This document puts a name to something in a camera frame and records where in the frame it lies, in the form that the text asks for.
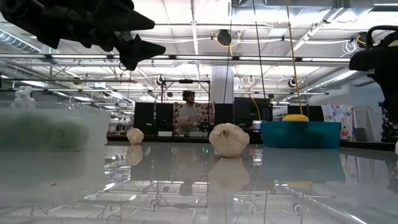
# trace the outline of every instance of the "gray shirt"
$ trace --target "gray shirt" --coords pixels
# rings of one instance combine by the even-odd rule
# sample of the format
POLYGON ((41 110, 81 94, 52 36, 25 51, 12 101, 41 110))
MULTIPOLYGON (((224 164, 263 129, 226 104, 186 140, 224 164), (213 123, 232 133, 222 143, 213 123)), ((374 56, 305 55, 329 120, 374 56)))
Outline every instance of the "gray shirt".
MULTIPOLYGON (((189 105, 184 104, 180 109, 178 118, 181 121, 193 121, 198 122, 198 110, 196 104, 189 105)), ((180 134, 189 134, 190 131, 197 131, 197 127, 181 127, 180 134)))

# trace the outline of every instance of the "white wall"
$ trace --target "white wall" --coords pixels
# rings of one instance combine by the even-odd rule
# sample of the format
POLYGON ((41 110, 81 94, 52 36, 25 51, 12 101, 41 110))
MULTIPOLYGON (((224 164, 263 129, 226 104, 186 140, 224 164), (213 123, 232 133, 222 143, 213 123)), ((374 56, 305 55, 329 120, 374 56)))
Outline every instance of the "white wall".
POLYGON ((384 101, 384 96, 377 83, 363 87, 354 87, 346 84, 340 90, 330 90, 329 95, 316 95, 308 99, 310 105, 369 105, 374 111, 381 114, 380 101, 384 101))

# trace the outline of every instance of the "ceiling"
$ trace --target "ceiling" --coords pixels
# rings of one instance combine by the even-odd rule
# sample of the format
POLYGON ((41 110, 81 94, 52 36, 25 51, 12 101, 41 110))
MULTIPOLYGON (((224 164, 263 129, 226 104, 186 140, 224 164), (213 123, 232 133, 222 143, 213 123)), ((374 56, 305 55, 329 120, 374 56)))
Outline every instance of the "ceiling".
MULTIPOLYGON (((155 21, 156 26, 152 30, 133 32, 138 33, 144 40, 155 42, 166 47, 167 55, 222 55, 227 56, 231 52, 239 56, 258 56, 259 48, 261 56, 285 57, 291 56, 290 35, 287 28, 287 13, 285 6, 278 7, 256 7, 256 16, 252 7, 232 8, 232 16, 229 16, 228 6, 230 0, 136 0, 134 10, 155 21), (233 47, 229 52, 228 47, 223 47, 215 40, 215 36, 220 29, 229 29, 233 47)), ((349 58, 353 52, 360 50, 356 44, 347 43, 351 37, 358 36, 358 32, 367 31, 376 25, 398 25, 398 12, 379 12, 372 11, 370 7, 363 8, 340 8, 332 7, 291 7, 290 22, 292 24, 292 40, 295 46, 294 54, 296 57, 343 57, 349 58)), ((10 24, 4 18, 0 18, 0 29, 30 43, 38 49, 48 51, 48 47, 38 42, 34 36, 26 31, 10 24)), ((377 32, 374 34, 375 40, 381 40, 387 32, 377 32)), ((26 53, 5 42, 0 42, 0 52, 7 53, 26 53)), ((78 42, 62 40, 56 54, 109 54, 97 46, 87 49, 78 42)), ((150 66, 151 61, 139 64, 139 68, 133 72, 123 72, 118 66, 112 68, 104 65, 92 67, 79 66, 57 66, 51 64, 30 64, 33 60, 17 59, 15 62, 20 65, 27 65, 33 70, 38 71, 38 77, 47 77, 52 67, 52 74, 58 73, 57 78, 82 77, 90 79, 114 80, 116 77, 137 80, 138 83, 107 83, 107 88, 120 90, 153 90, 159 89, 155 84, 155 79, 161 74, 165 79, 179 80, 189 78, 196 80, 210 79, 212 63, 179 63, 181 61, 155 61, 150 66)), ((298 66, 297 77, 300 87, 309 86, 341 67, 328 67, 327 65, 317 64, 317 66, 298 66)), ((262 90, 261 70, 259 64, 237 64, 232 68, 236 77, 242 78, 246 89, 256 91, 262 90), (250 84, 248 78, 253 77, 256 82, 250 84)), ((264 87, 266 91, 282 91, 288 88, 287 80, 294 75, 292 65, 268 65, 263 63, 264 87)), ((68 88, 89 88, 87 83, 81 85, 71 85, 64 83, 68 88)), ((173 84, 169 90, 181 89, 197 90, 198 85, 173 84)), ((127 91, 120 93, 128 96, 132 100, 153 101, 154 97, 147 93, 131 94, 127 91)), ((170 100, 180 100, 178 95, 170 100)))

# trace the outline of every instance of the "translucent plastic container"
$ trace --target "translucent plastic container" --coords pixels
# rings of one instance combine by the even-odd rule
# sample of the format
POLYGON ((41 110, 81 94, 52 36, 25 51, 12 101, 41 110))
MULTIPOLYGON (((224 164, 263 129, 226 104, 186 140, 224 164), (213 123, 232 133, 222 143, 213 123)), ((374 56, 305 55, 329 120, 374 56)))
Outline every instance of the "translucent plastic container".
POLYGON ((338 149, 341 123, 273 121, 261 124, 262 143, 268 147, 338 149))
POLYGON ((0 101, 0 151, 102 149, 110 114, 79 103, 0 101))

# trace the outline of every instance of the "teal plastic tub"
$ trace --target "teal plastic tub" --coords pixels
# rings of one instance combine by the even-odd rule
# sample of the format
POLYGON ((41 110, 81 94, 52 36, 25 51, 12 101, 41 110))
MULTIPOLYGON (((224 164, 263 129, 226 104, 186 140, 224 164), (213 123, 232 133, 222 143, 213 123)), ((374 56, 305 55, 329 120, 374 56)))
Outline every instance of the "teal plastic tub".
POLYGON ((273 121, 261 124, 262 143, 267 147, 337 149, 341 123, 273 121))

